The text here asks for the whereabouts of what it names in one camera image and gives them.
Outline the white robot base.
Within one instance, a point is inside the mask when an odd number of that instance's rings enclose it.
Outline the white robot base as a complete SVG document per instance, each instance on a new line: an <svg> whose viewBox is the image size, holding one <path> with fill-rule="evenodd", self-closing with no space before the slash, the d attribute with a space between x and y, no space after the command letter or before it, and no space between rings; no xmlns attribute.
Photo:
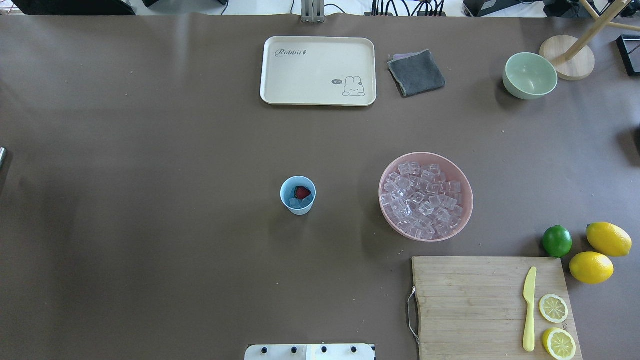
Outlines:
<svg viewBox="0 0 640 360"><path fill-rule="evenodd" d="M254 344L247 347L245 360L375 360L374 344L309 343Z"/></svg>

